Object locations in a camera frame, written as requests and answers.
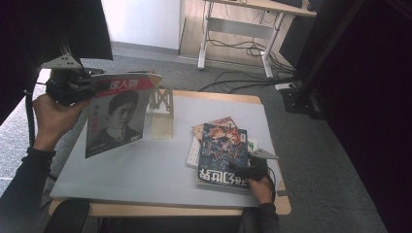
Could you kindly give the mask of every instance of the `hand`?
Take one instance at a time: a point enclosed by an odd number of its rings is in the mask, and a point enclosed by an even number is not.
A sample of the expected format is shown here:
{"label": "hand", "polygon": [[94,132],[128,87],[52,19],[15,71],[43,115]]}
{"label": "hand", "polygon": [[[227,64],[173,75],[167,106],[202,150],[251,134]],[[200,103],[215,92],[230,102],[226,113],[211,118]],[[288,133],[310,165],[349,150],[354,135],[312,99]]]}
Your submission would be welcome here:
{"label": "hand", "polygon": [[33,148],[53,151],[58,140],[73,128],[82,109],[89,102],[90,100],[85,100],[66,107],[53,101],[48,94],[39,96],[33,101],[38,125]]}
{"label": "hand", "polygon": [[267,177],[260,181],[248,179],[249,188],[260,204],[272,203],[272,185]]}

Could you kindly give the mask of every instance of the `wooden table edge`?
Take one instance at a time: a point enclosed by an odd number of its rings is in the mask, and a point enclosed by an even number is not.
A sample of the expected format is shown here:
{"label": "wooden table edge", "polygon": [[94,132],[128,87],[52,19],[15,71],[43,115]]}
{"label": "wooden table edge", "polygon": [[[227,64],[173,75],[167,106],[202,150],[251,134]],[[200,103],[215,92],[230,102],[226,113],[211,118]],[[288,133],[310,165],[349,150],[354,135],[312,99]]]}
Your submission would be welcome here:
{"label": "wooden table edge", "polygon": [[[196,92],[186,90],[173,90],[174,96],[185,96],[191,98],[203,98],[212,100],[224,100],[250,104],[261,104],[255,95],[222,94],[212,92]],[[285,183],[281,180],[279,190],[286,190]],[[66,200],[65,198],[54,198],[49,207],[52,215],[57,206]],[[276,212],[278,215],[288,215],[292,208],[288,196],[278,196],[275,199]],[[138,204],[119,203],[90,203],[89,216],[241,216],[243,208],[200,208],[200,207],[168,207],[149,206]]]}

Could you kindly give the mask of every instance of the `colorful comic cover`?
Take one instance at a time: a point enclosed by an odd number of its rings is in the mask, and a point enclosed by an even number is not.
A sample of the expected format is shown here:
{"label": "colorful comic cover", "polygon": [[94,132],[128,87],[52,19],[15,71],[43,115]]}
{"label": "colorful comic cover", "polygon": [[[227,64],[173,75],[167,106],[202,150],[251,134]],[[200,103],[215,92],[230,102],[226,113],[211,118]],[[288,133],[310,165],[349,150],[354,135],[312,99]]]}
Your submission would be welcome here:
{"label": "colorful comic cover", "polygon": [[[225,118],[215,119],[208,123],[219,125],[219,126],[226,126],[229,128],[237,128],[236,124],[234,123],[233,119],[230,116],[225,117]],[[196,137],[197,141],[199,141],[200,143],[202,141],[203,124],[195,125],[191,129],[193,130],[194,136]]]}
{"label": "colorful comic cover", "polygon": [[249,166],[248,137],[244,129],[204,124],[197,178],[199,184],[248,189],[248,182],[235,177],[229,164]]}

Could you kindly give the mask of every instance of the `man on magazine cover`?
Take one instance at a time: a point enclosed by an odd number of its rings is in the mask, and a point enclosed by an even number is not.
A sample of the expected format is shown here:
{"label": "man on magazine cover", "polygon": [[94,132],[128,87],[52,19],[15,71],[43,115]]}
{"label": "man on magazine cover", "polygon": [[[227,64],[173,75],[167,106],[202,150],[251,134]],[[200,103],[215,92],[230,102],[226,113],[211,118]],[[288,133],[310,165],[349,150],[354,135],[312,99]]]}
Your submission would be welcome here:
{"label": "man on magazine cover", "polygon": [[90,152],[102,148],[104,150],[113,149],[141,138],[136,130],[128,126],[138,102],[139,94],[133,90],[122,92],[113,97],[106,116],[107,127],[102,129],[91,143]]}

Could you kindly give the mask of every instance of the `magazine cover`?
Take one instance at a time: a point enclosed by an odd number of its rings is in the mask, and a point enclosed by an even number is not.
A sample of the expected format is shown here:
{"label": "magazine cover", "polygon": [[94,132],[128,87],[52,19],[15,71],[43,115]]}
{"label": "magazine cover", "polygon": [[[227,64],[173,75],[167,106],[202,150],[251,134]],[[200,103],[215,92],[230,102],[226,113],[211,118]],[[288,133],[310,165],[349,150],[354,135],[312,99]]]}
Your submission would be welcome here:
{"label": "magazine cover", "polygon": [[86,158],[141,139],[146,108],[159,82],[155,74],[107,74],[91,78]]}
{"label": "magazine cover", "polygon": [[244,129],[204,124],[197,177],[199,184],[216,184],[248,189],[248,182],[229,169],[248,167],[248,138]]}
{"label": "magazine cover", "polygon": [[[213,121],[208,122],[210,124],[215,124],[219,126],[225,126],[229,128],[237,128],[236,124],[234,123],[233,119],[228,116],[225,118],[215,119]],[[202,134],[203,134],[203,124],[195,125],[191,128],[193,130],[194,136],[196,137],[199,143],[202,141]]]}

